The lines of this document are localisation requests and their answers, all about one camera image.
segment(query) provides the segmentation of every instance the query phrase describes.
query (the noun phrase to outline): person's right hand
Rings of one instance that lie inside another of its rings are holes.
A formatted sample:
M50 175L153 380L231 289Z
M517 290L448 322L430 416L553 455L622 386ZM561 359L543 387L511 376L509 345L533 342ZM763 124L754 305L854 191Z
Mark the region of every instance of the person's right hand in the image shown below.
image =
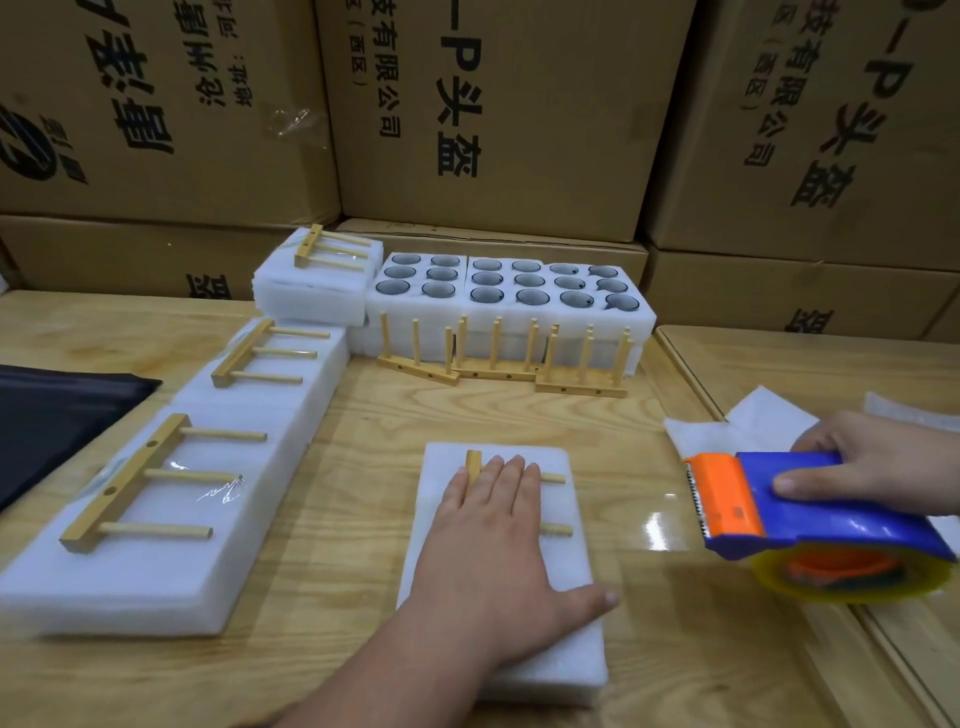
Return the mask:
M794 452L839 450L844 464L782 473L794 500L870 500L923 516L960 515L960 434L840 412L811 427Z

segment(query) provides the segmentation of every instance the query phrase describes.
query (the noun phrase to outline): round hole in foam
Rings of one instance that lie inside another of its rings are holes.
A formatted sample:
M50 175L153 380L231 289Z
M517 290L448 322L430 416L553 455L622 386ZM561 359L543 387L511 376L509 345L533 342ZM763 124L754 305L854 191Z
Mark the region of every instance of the round hole in foam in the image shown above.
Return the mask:
M571 308L590 308L593 305L593 297L583 291L564 291L560 294L560 300Z
M517 291L516 299L527 305L544 305L545 303L550 303L549 296L543 293L543 291L538 291L534 288L524 288L522 291Z
M607 308L619 308L621 311L636 311L640 301L625 293L611 293L607 297Z
M470 291L470 298L478 303L500 303L503 301L503 291L488 285L482 285Z
M432 280L456 280L459 275L452 268L429 268L426 272L426 276Z
M611 265L591 265L590 274L599 276L602 279L615 279L617 277L616 268Z
M470 280L477 285L500 285L503 282L503 276L491 271L481 271L480 273L474 273Z
M503 263L492 258L481 257L473 261L473 267L478 271L498 271L503 267Z
M431 299L448 299L457 291L453 287L453 283L444 283L439 280L430 280L424 283L421 290L425 296L429 296Z
M430 258L430 262L434 265L440 265L444 268L453 268L454 266L460 265L460 258L456 255L434 255Z
M623 293L627 290L627 284L622 280L600 279L597 281L598 291L607 291L608 293Z
M410 290L406 280L382 280L376 285L376 292L385 296L397 296Z
M585 280L574 278L573 276L560 276L558 279L554 279L553 282L568 291L579 291L581 288L587 287Z
M543 285L546 281L542 276L535 276L532 273L521 273L519 276L514 276L514 283L517 285L538 286Z
M417 274L417 269L409 265L392 265L383 269L383 275L389 279L409 279Z
M540 264L535 260L515 260L511 267L520 273L536 273L540 269Z

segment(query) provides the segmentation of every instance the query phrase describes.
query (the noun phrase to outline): wooden base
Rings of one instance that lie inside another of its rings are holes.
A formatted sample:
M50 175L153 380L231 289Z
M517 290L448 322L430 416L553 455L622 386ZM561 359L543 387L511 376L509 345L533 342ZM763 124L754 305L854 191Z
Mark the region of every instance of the wooden base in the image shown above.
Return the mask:
M544 369L537 370L534 389L537 392L552 392L558 395L585 395L587 397L617 397L623 399L627 390L623 386L614 387L610 371L589 369L584 382L580 382L580 371L576 367L553 367L550 380L547 381Z
M490 368L489 359L464 359L462 364L453 363L455 372L464 379L496 379L498 381L534 381L537 367L531 364L529 371L523 371L522 361L496 362L496 368Z
M420 376L424 379L433 379L434 381L439 381L441 384L449 384L450 386L456 386L457 382L460 381L459 372L448 374L444 371L443 367L431 366L430 364L423 364L422 362L421 364L417 364L413 359L408 359L406 356L378 356L376 363L386 369L394 369L398 372Z

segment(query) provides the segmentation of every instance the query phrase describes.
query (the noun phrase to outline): human hand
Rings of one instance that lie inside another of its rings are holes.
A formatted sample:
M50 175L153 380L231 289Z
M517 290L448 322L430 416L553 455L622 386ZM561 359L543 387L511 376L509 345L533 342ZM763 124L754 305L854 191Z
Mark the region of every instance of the human hand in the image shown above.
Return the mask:
M795 500L870 500L923 516L960 514L960 434L840 412L793 451L839 450L844 464L783 473L774 491Z
M485 671L520 662L609 612L617 597L591 584L556 592L540 553L540 467L494 457L472 485L450 480L404 607L465 645Z

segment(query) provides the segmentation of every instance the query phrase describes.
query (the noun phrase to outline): person's left hand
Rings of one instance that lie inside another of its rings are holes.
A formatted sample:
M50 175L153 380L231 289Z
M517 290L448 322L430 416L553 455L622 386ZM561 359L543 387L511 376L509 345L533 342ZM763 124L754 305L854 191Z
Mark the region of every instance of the person's left hand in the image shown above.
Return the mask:
M616 604L597 584L550 587L540 553L540 467L496 456L472 484L461 468L446 487L404 608L493 670L542 652Z

